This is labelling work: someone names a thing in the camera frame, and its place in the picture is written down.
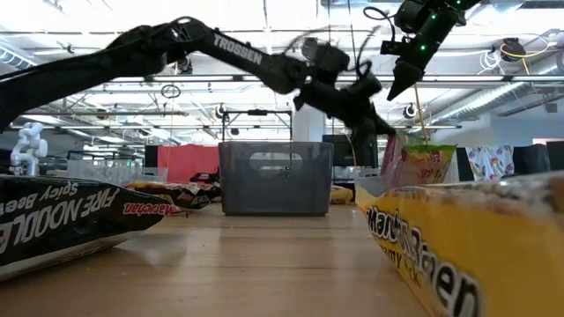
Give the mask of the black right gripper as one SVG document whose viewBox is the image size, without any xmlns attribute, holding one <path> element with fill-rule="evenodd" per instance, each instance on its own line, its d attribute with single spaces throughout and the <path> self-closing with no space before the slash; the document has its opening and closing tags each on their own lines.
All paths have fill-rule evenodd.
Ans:
<svg viewBox="0 0 564 317">
<path fill-rule="evenodd" d="M 394 80 L 387 100 L 393 100 L 420 81 L 425 68 L 455 25 L 466 25 L 464 11 L 431 11 L 416 35 L 404 43 L 384 41 L 382 55 L 396 55 Z"/>
</svg>

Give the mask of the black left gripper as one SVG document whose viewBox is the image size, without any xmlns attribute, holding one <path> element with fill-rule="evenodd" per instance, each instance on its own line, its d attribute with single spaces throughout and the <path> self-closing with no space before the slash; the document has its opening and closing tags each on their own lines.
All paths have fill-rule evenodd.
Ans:
<svg viewBox="0 0 564 317">
<path fill-rule="evenodd" d="M 370 98 L 382 90 L 375 78 L 364 78 L 345 88 L 336 88 L 320 81 L 313 81 L 301 87 L 293 98 L 296 110 L 304 105 L 316 108 L 329 117 L 338 119 L 360 119 L 352 127 L 352 147 L 361 149 L 367 141 L 379 135 L 389 135 L 395 129 L 378 113 Z"/>
</svg>

